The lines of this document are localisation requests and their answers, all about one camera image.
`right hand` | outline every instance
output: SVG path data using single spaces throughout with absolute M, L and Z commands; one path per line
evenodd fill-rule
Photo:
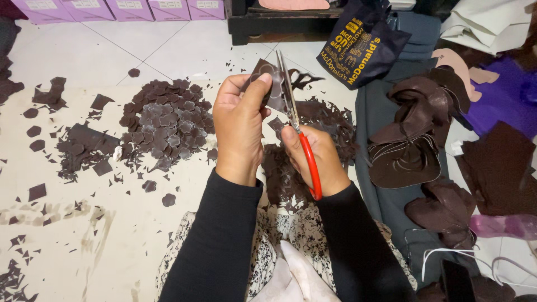
M 300 131 L 308 138 L 311 151 L 315 156 L 323 196 L 332 196 L 346 189 L 351 184 L 351 181 L 339 161 L 336 146 L 330 135 L 327 132 L 308 126 L 300 126 Z M 281 131 L 281 137 L 291 164 L 302 175 L 308 186 L 313 188 L 308 162 L 306 161 L 304 149 L 300 144 L 298 133 L 293 127 L 285 126 Z

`white string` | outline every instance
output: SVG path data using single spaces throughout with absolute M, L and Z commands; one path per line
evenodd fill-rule
M 481 262 L 483 262 L 491 271 L 492 273 L 492 279 L 498 283 L 499 285 L 503 286 L 504 283 L 505 284 L 511 284 L 511 285 L 517 285 L 517 286 L 524 286 L 524 287 L 532 287 L 534 289 L 537 289 L 537 286 L 533 286 L 533 285 L 526 285 L 526 284 L 518 284 L 518 283 L 511 283 L 511 282 L 506 282 L 506 281 L 501 281 L 499 276 L 498 276 L 498 272 L 495 272 L 494 270 L 494 264 L 500 260 L 505 260 L 505 261 L 508 261 L 512 264 L 514 264 L 516 267 L 518 267 L 519 269 L 525 271 L 526 273 L 530 274 L 531 276 L 537 278 L 537 275 L 532 273 L 531 271 L 529 271 L 528 269 L 526 269 L 525 267 L 523 267 L 522 265 L 518 264 L 517 262 L 509 259 L 509 258 L 506 258 L 506 257 L 496 257 L 492 260 L 492 264 L 489 265 L 487 262 L 475 257 L 475 256 L 472 256 L 472 255 L 469 255 L 467 254 L 466 252 L 468 253 L 474 253 L 475 251 L 474 250 L 468 250 L 468 249 L 448 249 L 448 248 L 437 248 L 437 249 L 433 249 L 433 250 L 426 250 L 423 252 L 423 266 L 422 266 L 422 282 L 425 280 L 425 264 L 427 263 L 427 258 L 432 254 L 434 253 L 435 251 L 452 251 L 452 252 L 455 252 L 455 253 L 459 253 L 459 254 L 462 254 L 462 255 L 466 255 L 468 257 L 471 257 L 471 258 L 474 258 L 475 260 L 479 260 Z

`purple box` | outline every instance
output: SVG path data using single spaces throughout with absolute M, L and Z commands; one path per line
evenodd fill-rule
M 149 0 L 148 2 L 157 21 L 190 20 L 186 0 Z
M 62 0 L 62 4 L 76 21 L 115 20 L 104 0 Z
M 117 21 L 155 21 L 147 0 L 108 0 Z
M 75 22 L 60 0 L 11 0 L 34 24 Z
M 192 20 L 224 20 L 223 0 L 186 0 Z

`black sleeve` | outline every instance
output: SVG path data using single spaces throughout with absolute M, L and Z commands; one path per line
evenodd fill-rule
M 244 300 L 262 193 L 260 180 L 238 185 L 213 170 L 160 302 Z
M 349 301 L 414 301 L 399 262 L 354 183 L 317 202 L 337 296 Z

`left hand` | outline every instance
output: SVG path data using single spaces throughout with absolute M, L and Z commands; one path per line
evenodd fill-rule
M 249 77 L 226 78 L 216 96 L 213 120 L 218 141 L 216 173 L 232 183 L 255 186 L 257 167 L 263 160 L 262 122 L 271 113 L 270 109 L 260 107 L 272 86 L 272 77 L 262 74 L 240 96 Z

